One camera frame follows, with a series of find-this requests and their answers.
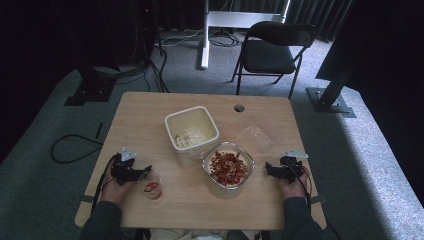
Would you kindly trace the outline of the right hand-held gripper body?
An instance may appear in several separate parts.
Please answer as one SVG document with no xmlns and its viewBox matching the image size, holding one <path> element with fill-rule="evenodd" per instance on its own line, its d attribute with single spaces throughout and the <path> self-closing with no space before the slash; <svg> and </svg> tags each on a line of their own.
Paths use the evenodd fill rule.
<svg viewBox="0 0 424 240">
<path fill-rule="evenodd" d="M 282 151 L 280 164 L 282 166 L 283 179 L 289 183 L 294 182 L 300 178 L 303 173 L 303 163 L 301 159 L 307 159 L 308 155 L 297 150 Z"/>
</svg>

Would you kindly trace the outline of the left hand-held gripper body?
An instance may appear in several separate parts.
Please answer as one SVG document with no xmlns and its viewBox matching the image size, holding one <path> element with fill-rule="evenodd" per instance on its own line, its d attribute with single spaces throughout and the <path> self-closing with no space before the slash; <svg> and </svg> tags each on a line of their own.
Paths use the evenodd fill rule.
<svg viewBox="0 0 424 240">
<path fill-rule="evenodd" d="M 111 175 L 120 185 L 123 185 L 123 179 L 126 176 L 140 176 L 142 174 L 135 173 L 133 164 L 135 162 L 136 152 L 130 151 L 123 147 L 120 153 L 113 156 Z"/>
</svg>

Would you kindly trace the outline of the clear plastic cup red label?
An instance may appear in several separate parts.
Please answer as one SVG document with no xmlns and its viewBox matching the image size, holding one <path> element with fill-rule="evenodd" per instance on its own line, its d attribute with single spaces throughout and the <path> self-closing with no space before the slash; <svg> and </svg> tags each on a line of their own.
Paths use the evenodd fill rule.
<svg viewBox="0 0 424 240">
<path fill-rule="evenodd" d="M 148 199 L 158 199 L 162 194 L 159 174 L 154 170 L 143 173 L 138 179 L 137 188 Z"/>
</svg>

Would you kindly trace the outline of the pile of chopped red chili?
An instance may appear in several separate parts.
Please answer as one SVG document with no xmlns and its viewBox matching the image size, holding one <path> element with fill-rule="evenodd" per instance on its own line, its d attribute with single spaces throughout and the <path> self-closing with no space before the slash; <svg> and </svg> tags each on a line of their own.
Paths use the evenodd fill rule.
<svg viewBox="0 0 424 240">
<path fill-rule="evenodd" d="M 216 151 L 209 164 L 210 176 L 223 186 L 240 184 L 247 176 L 249 167 L 239 152 Z"/>
</svg>

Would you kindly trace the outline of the glass bowl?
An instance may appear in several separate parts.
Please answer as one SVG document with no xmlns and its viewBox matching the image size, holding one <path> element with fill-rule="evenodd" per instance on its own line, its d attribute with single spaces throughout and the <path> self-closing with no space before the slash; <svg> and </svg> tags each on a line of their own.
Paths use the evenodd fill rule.
<svg viewBox="0 0 424 240">
<path fill-rule="evenodd" d="M 209 170 L 209 164 L 211 162 L 211 157 L 214 155 L 216 151 L 219 152 L 232 152 L 236 153 L 239 152 L 241 154 L 241 159 L 246 163 L 246 165 L 249 167 L 248 176 L 238 185 L 235 186 L 223 186 L 216 182 L 211 176 L 210 176 L 210 170 Z M 208 190 L 211 192 L 212 195 L 214 195 L 217 198 L 220 199 L 231 199 L 240 194 L 242 191 L 243 185 L 246 183 L 246 181 L 251 177 L 251 175 L 254 172 L 255 169 L 255 161 L 250 156 L 248 152 L 246 152 L 243 148 L 241 148 L 239 145 L 233 143 L 233 142 L 222 142 L 219 145 L 217 145 L 204 159 L 202 162 L 202 168 L 205 173 L 205 183 L 208 188 Z"/>
</svg>

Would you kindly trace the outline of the person's left hand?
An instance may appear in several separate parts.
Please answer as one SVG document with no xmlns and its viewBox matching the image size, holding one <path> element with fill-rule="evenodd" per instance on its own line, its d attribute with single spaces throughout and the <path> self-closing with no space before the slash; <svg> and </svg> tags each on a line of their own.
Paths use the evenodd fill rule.
<svg viewBox="0 0 424 240">
<path fill-rule="evenodd" d="M 100 200 L 112 202 L 120 205 L 124 202 L 127 194 L 131 191 L 134 182 L 126 182 L 120 185 L 111 175 L 112 166 L 109 166 L 106 170 L 104 183 L 101 190 Z"/>
</svg>

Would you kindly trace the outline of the person's right hand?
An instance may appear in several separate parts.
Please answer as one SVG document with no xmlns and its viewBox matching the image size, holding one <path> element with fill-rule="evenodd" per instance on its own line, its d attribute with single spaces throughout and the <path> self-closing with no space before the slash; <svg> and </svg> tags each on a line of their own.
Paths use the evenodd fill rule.
<svg viewBox="0 0 424 240">
<path fill-rule="evenodd" d="M 288 200 L 289 198 L 307 198 L 309 170 L 304 167 L 303 171 L 304 173 L 299 177 L 299 179 L 292 183 L 288 183 L 285 179 L 280 179 L 278 181 L 278 186 L 282 192 L 283 200 Z"/>
</svg>

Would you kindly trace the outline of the clear plastic bag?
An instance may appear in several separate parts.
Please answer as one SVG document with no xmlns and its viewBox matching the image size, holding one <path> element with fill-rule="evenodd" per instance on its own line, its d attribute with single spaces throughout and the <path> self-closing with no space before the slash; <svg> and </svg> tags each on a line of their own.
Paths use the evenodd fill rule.
<svg viewBox="0 0 424 240">
<path fill-rule="evenodd" d="M 273 141 L 254 123 L 242 124 L 241 132 L 261 153 L 265 153 L 273 147 Z"/>
</svg>

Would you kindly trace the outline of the cream square container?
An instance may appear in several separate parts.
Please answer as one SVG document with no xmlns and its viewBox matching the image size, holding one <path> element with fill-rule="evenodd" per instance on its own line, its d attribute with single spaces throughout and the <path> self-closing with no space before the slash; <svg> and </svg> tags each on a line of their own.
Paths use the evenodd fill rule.
<svg viewBox="0 0 424 240">
<path fill-rule="evenodd" d="M 191 168 L 216 146 L 220 132 L 204 106 L 196 106 L 172 113 L 165 118 L 165 126 L 182 168 Z"/>
</svg>

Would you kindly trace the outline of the black metal stand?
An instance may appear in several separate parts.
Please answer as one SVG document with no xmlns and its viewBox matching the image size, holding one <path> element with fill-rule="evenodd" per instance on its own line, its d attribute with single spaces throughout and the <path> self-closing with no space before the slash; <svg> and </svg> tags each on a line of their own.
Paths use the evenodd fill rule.
<svg viewBox="0 0 424 240">
<path fill-rule="evenodd" d="M 66 106 L 107 102 L 116 79 L 102 77 L 95 67 L 118 70 L 108 26 L 100 0 L 67 0 L 69 53 L 81 82 Z"/>
<path fill-rule="evenodd" d="M 325 88 L 306 89 L 316 112 L 340 113 L 346 118 L 355 118 L 341 92 L 351 77 L 352 68 L 360 49 L 362 37 L 358 29 L 361 21 L 362 0 L 351 0 L 347 15 L 340 30 L 316 75 L 317 79 L 328 80 Z"/>
</svg>

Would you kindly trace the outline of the black folding chair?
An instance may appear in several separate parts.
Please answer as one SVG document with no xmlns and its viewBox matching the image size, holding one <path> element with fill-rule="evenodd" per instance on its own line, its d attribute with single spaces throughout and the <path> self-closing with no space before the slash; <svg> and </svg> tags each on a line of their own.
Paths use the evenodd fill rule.
<svg viewBox="0 0 424 240">
<path fill-rule="evenodd" d="M 262 21 L 252 25 L 241 46 L 231 82 L 237 79 L 240 93 L 242 76 L 276 76 L 274 84 L 293 74 L 288 98 L 291 98 L 303 60 L 303 53 L 312 46 L 317 29 L 311 24 L 285 24 Z"/>
</svg>

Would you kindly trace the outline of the white desk frame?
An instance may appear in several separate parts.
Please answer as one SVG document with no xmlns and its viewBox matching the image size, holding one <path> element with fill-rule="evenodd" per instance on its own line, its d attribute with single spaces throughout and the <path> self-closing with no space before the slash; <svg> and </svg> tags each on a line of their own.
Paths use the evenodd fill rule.
<svg viewBox="0 0 424 240">
<path fill-rule="evenodd" d="M 204 36 L 202 46 L 202 56 L 200 67 L 207 69 L 209 66 L 209 28 L 250 28 L 255 23 L 261 21 L 273 21 L 285 23 L 292 0 L 285 0 L 280 13 L 255 13 L 255 12 L 232 12 L 232 11 L 212 11 L 209 9 L 210 0 L 204 0 Z"/>
</svg>

